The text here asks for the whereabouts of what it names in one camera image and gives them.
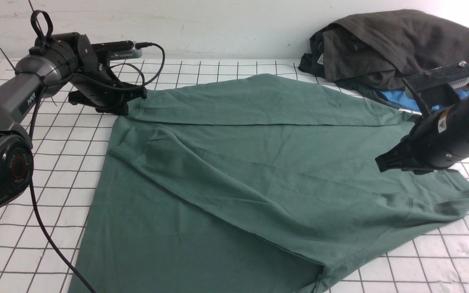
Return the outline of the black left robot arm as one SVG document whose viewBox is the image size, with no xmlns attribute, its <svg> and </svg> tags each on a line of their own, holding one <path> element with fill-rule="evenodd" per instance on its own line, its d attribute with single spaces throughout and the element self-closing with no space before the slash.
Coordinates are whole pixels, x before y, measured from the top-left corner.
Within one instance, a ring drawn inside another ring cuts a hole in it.
<svg viewBox="0 0 469 293">
<path fill-rule="evenodd" d="M 127 115 L 127 103 L 146 98 L 147 91 L 120 81 L 110 62 L 139 58 L 148 46 L 134 41 L 91 44 L 76 32 L 37 37 L 16 64 L 15 76 L 0 85 L 0 208 L 23 194 L 33 176 L 32 139 L 21 125 L 26 115 L 67 83 L 76 88 L 68 95 L 71 105 Z"/>
</svg>

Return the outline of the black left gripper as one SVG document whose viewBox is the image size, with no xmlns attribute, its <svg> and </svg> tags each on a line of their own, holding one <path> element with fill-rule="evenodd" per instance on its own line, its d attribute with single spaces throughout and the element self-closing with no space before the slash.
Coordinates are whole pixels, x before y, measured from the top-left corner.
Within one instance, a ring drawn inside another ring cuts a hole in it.
<svg viewBox="0 0 469 293">
<path fill-rule="evenodd" d="M 109 64 L 99 63 L 95 70 L 77 72 L 70 83 L 76 88 L 68 95 L 70 104 L 89 106 L 98 113 L 128 116 L 128 102 L 147 98 L 145 87 L 120 81 Z"/>
</svg>

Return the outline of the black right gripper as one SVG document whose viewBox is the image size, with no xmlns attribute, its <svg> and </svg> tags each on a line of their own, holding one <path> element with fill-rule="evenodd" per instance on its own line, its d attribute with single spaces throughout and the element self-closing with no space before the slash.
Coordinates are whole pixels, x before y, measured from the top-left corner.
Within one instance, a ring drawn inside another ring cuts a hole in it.
<svg viewBox="0 0 469 293">
<path fill-rule="evenodd" d="M 394 148 L 378 157 L 380 172 L 391 169 L 424 175 L 469 158 L 469 96 L 422 117 Z"/>
</svg>

